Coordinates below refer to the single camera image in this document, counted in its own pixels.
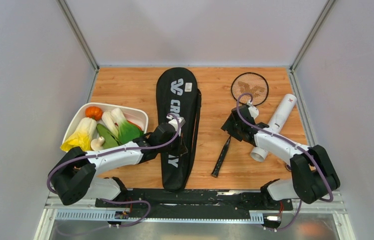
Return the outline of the black racket bag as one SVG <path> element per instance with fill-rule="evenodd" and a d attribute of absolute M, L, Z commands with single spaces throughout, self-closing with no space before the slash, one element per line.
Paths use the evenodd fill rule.
<path fill-rule="evenodd" d="M 168 113 L 183 117 L 182 145 L 187 152 L 174 154 L 163 152 L 161 171 L 163 188 L 170 192 L 184 190 L 191 174 L 196 154 L 201 111 L 201 91 L 193 72 L 184 67 L 166 70 L 156 85 L 158 122 L 166 120 Z"/>

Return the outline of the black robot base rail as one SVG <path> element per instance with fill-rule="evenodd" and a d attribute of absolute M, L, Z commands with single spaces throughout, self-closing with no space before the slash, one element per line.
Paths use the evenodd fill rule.
<path fill-rule="evenodd" d="M 270 200 L 259 190 L 186 189 L 169 192 L 163 189 L 133 188 L 123 191 L 115 201 L 115 207 L 131 210 L 129 216 L 132 218 L 143 216 L 149 203 L 150 219 L 245 220 L 250 218 L 250 211 L 276 214 L 280 207 L 284 211 L 293 209 L 291 200 Z"/>

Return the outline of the badminton racket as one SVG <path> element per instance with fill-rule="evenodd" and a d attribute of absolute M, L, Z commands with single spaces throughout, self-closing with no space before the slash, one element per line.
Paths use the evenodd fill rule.
<path fill-rule="evenodd" d="M 235 100 L 243 93 L 251 93 L 253 100 L 251 101 L 254 106 L 258 106 L 264 103 L 269 94 L 269 85 L 265 77 L 254 72 L 245 72 L 235 78 L 231 85 L 231 95 Z M 211 176 L 217 178 L 228 153 L 231 141 L 231 135 L 229 135 L 225 142 L 221 153 L 218 157 L 216 165 L 211 173 Z"/>

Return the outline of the white shuttlecock tube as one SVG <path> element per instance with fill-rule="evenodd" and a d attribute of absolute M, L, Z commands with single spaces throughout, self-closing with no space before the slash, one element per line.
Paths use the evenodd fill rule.
<path fill-rule="evenodd" d="M 280 133 L 282 130 L 284 124 L 286 123 L 292 109 L 294 108 L 295 104 L 297 102 L 296 96 L 292 94 L 286 94 L 283 99 L 281 100 L 280 104 L 278 105 L 275 113 L 272 115 L 268 125 L 269 127 L 275 132 Z M 266 157 L 268 156 L 269 152 L 259 148 L 255 147 L 251 153 L 250 156 L 258 161 L 258 162 L 264 162 Z"/>

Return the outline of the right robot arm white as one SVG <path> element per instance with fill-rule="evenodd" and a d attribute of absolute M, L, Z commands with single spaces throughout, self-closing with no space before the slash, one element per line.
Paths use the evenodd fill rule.
<path fill-rule="evenodd" d="M 332 201 L 332 192 L 340 180 L 326 149 L 320 145 L 307 146 L 275 133 L 264 123 L 256 123 L 247 106 L 232 109 L 222 126 L 230 136 L 256 148 L 266 150 L 291 168 L 290 179 L 276 179 L 261 187 L 261 205 L 273 209 L 284 199 L 300 199 L 307 204 L 316 200 Z"/>

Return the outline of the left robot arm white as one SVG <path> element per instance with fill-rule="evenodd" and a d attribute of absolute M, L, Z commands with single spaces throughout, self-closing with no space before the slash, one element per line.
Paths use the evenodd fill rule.
<path fill-rule="evenodd" d="M 74 147 L 49 172 L 47 187 L 58 195 L 63 205 L 72 205 L 92 190 L 93 181 L 101 173 L 145 163 L 155 159 L 157 154 L 185 152 L 181 146 L 181 127 L 182 124 L 173 119 L 121 146 L 99 151 Z"/>

